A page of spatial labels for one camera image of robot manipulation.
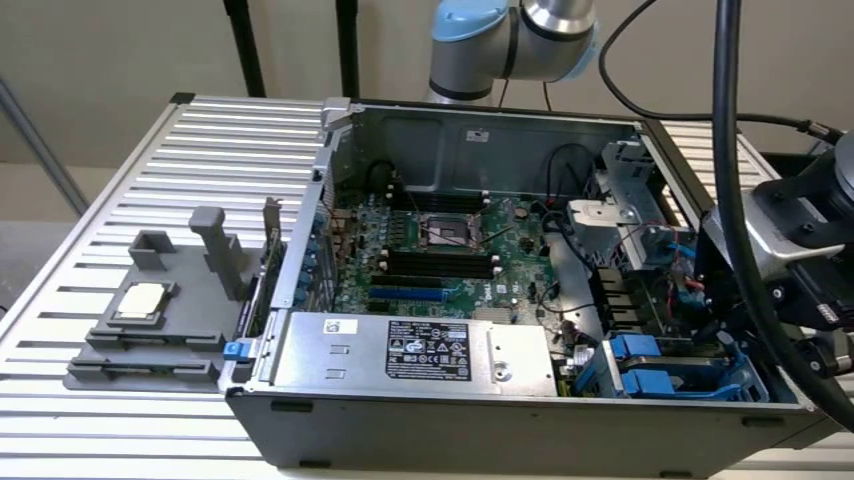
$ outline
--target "blue pcie slot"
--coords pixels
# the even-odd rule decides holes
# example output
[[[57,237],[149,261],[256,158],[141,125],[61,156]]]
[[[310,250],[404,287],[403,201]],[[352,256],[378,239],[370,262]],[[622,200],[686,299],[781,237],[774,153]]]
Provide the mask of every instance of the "blue pcie slot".
[[[370,298],[384,300],[419,300],[424,302],[442,302],[444,299],[443,290],[436,288],[398,289],[398,288],[371,288]]]

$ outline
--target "power supply label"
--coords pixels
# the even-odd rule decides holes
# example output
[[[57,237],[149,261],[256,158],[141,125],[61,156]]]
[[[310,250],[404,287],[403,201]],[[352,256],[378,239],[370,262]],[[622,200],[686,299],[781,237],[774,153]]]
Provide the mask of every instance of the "power supply label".
[[[386,374],[406,380],[470,382],[468,325],[388,322]]]

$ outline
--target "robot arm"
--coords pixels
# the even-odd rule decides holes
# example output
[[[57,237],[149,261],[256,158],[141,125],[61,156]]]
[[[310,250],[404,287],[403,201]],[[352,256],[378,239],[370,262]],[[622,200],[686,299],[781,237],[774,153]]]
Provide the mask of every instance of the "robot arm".
[[[427,101],[490,104],[495,79],[556,82],[595,55],[592,0],[443,0]]]

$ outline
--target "sticker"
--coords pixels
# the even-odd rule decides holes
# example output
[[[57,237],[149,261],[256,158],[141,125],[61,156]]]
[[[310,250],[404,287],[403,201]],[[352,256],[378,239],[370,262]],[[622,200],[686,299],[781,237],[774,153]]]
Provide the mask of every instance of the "sticker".
[[[386,375],[391,378],[470,382],[470,364],[467,324],[388,322]]]
[[[355,335],[359,331],[359,320],[355,318],[327,318],[323,322],[323,333]]]
[[[466,141],[486,143],[490,141],[490,132],[484,132],[483,130],[468,130],[466,132]]]

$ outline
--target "cable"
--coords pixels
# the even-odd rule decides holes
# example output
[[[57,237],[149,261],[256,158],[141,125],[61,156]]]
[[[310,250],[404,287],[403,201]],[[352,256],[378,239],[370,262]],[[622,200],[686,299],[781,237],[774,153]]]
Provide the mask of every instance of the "cable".
[[[552,284],[548,286],[548,288],[546,288],[546,290],[543,290],[543,293],[540,293],[540,294],[539,294],[539,299],[538,299],[538,301],[536,301],[536,307],[538,307],[538,308],[542,308],[542,309],[543,309],[543,310],[546,310],[547,312],[551,312],[551,313],[556,313],[556,314],[563,315],[564,313],[572,313],[574,311],[580,310],[580,309],[583,309],[583,308],[587,308],[587,307],[595,307],[595,306],[596,306],[596,304],[595,304],[595,303],[584,303],[583,305],[579,305],[578,307],[568,308],[568,309],[566,309],[566,310],[555,310],[554,308],[547,307],[547,306],[546,306],[546,304],[544,304],[544,301],[546,301],[546,295],[548,294],[548,292],[551,292],[551,291],[558,287],[558,285],[560,285],[560,282],[555,282],[555,283],[552,283]]]
[[[504,105],[504,95],[507,95],[507,85],[510,85],[510,79],[504,80],[504,86],[502,87],[502,96],[498,97],[498,108]]]
[[[551,149],[551,152],[548,153],[548,160],[546,160],[546,202],[551,200],[550,198],[551,197],[551,166],[554,164],[558,153],[560,153],[560,150],[563,150],[564,148],[580,148],[584,151],[584,153],[590,155],[591,160],[595,158],[595,155],[590,151],[590,149],[584,145],[576,142],[563,143]],[[580,193],[584,193],[583,183],[580,182],[580,179],[578,178],[578,175],[574,170],[572,170],[572,177],[575,179],[576,185],[579,185],[582,188]],[[558,198],[559,195],[560,195],[560,192],[555,192],[555,199]]]
[[[712,152],[720,227],[732,272],[759,337],[793,381],[825,414],[854,432],[854,405],[839,384],[821,379],[799,355],[777,318],[753,255],[737,161],[737,95],[741,0],[718,0],[714,49]]]
[[[628,28],[628,25],[631,25],[631,22],[635,21],[635,19],[640,16],[644,10],[650,8],[656,1],[658,0],[646,0],[646,2],[643,2],[643,4],[635,9],[635,11],[631,12],[631,14],[626,17],[626,20],[623,20],[623,23],[620,23],[619,26],[616,27],[616,30],[614,30],[614,33],[611,34],[611,37],[604,42],[604,45],[602,45],[602,50],[599,52],[599,75],[602,76],[602,81],[604,82],[604,86],[607,87],[614,97],[616,97],[619,102],[626,106],[628,110],[631,110],[634,113],[636,113],[642,117],[651,118],[654,120],[708,122],[712,120],[711,118],[712,115],[707,113],[660,113],[660,112],[654,112],[651,110],[642,108],[636,103],[634,103],[628,99],[626,94],[616,87],[616,84],[611,79],[611,75],[608,74],[607,55],[608,55],[611,46],[614,45],[614,42],[619,38],[626,28]],[[841,130],[831,128],[826,125],[822,125],[821,123],[814,122],[813,120],[801,120],[801,119],[794,119],[794,118],[782,117],[777,115],[763,115],[757,113],[738,114],[737,119],[738,121],[742,121],[742,122],[769,123],[771,125],[782,125],[786,127],[793,127],[799,132],[803,132],[807,135],[826,141],[831,145],[835,145],[837,141],[842,137]]]
[[[644,228],[650,228],[650,227],[664,227],[668,228],[672,232],[674,232],[674,239],[678,241],[679,240],[679,232],[676,231],[676,228],[672,225],[668,225],[664,222],[659,222],[658,220],[650,220],[648,222],[642,223],[640,225],[638,225],[635,228],[632,228],[628,233],[626,235],[623,235],[619,240],[616,240],[616,243],[614,244],[614,246],[611,247],[611,250],[608,250],[608,254],[604,257],[604,260],[610,263],[611,258],[614,257],[614,254],[616,253],[616,249],[619,248],[619,246],[623,244],[623,242],[635,234],[638,233],[640,230],[643,230]]]
[[[391,167],[392,172],[395,169],[395,164],[387,158],[378,158],[371,163],[368,163],[367,168],[364,169],[364,185],[367,186],[371,181],[371,173],[374,173],[374,169],[380,165],[388,165]]]
[[[575,182],[575,187],[578,188],[579,195],[584,195],[584,182],[582,182],[582,179],[578,178],[578,173],[575,173],[575,169],[570,166],[568,162],[564,163],[563,166],[570,171],[570,176],[572,177],[572,181]]]
[[[567,225],[564,222],[566,216],[563,215],[563,212],[558,210],[551,210],[546,212],[546,215],[543,215],[543,218],[539,221],[539,225],[540,225],[540,229],[543,230],[543,233],[550,231],[548,228],[546,227],[546,223],[548,218],[552,216],[555,217],[555,225],[558,226],[558,231],[560,232],[563,241],[566,242],[567,247],[570,247],[570,251],[575,255],[575,258],[578,258],[578,261],[582,262],[582,265],[587,267],[587,269],[590,270],[590,273],[594,274],[596,271],[596,265],[587,259],[587,257],[584,257],[582,252],[578,250],[578,247],[572,243],[572,239],[570,238],[570,236],[574,234],[574,232],[567,229]]]
[[[546,100],[546,108],[550,112],[554,112],[551,109],[551,99],[548,98],[548,85],[543,82],[543,99]]]

